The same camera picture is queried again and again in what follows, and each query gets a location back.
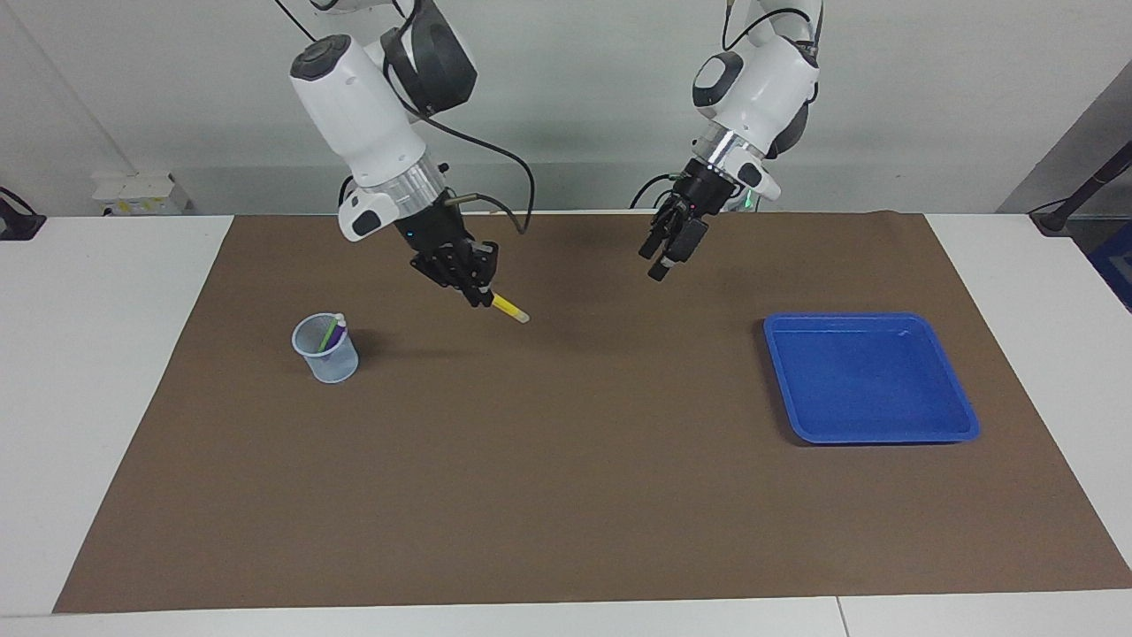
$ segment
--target mesh pen cup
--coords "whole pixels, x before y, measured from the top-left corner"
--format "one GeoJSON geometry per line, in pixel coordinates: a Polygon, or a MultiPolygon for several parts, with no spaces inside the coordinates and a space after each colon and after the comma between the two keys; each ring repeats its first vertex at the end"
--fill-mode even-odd
{"type": "Polygon", "coordinates": [[[328,330],[337,324],[337,316],[329,312],[303,318],[291,335],[291,346],[302,356],[315,378],[328,385],[341,384],[358,371],[358,351],[346,329],[337,343],[319,352],[328,330]]]}

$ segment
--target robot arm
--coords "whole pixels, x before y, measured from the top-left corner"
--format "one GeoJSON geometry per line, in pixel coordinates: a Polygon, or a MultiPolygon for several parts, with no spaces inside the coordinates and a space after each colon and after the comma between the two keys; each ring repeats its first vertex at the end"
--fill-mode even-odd
{"type": "MultiPolygon", "coordinates": [[[[311,0],[326,11],[349,12],[379,0],[311,0]]],[[[388,66],[417,113],[458,105],[471,96],[475,68],[432,0],[417,0],[404,26],[362,46],[331,35],[308,46],[291,66],[291,83],[331,148],[358,187],[338,207],[338,226],[351,241],[394,225],[417,250],[411,265],[441,286],[460,290],[473,305],[491,305],[499,247],[479,242],[464,226],[458,198],[441,166],[412,130],[386,79],[388,66]]]]}
{"type": "Polygon", "coordinates": [[[641,247],[649,259],[663,248],[649,270],[653,278],[692,256],[707,232],[703,216],[718,214],[732,196],[747,188],[771,200],[781,195],[763,162],[792,147],[805,129],[822,10],[822,0],[753,2],[745,36],[701,67],[692,97],[709,123],[641,247]]]}

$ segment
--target plastic tray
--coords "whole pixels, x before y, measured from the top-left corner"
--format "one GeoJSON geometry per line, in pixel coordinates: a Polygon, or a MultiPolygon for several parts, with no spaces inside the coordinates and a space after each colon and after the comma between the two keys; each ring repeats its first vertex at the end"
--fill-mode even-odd
{"type": "Polygon", "coordinates": [[[807,442],[979,436],[935,332],[916,313],[774,313],[764,332],[790,425],[807,442]]]}

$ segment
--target white table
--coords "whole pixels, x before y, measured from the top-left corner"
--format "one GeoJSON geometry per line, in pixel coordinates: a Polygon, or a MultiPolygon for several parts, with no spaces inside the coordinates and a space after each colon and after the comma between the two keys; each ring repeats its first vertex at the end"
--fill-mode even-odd
{"type": "MultiPolygon", "coordinates": [[[[1132,561],[1132,315],[1026,217],[929,221],[1132,561]]],[[[0,243],[0,635],[1132,635],[1132,591],[46,617],[230,223],[52,218],[0,243]]]]}

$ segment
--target marker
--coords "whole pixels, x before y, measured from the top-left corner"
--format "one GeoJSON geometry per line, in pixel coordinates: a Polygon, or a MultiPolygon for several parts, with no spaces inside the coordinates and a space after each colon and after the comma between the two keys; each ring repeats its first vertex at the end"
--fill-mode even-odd
{"type": "Polygon", "coordinates": [[[323,343],[318,346],[319,354],[338,345],[338,342],[342,341],[342,335],[345,334],[345,332],[346,317],[342,313],[335,313],[334,322],[326,328],[326,335],[323,336],[323,343]]]}
{"type": "Polygon", "coordinates": [[[495,294],[495,300],[491,301],[491,307],[503,311],[507,316],[514,318],[514,320],[520,324],[529,324],[531,321],[531,315],[523,311],[522,309],[515,307],[509,300],[503,298],[498,293],[495,294]]]}

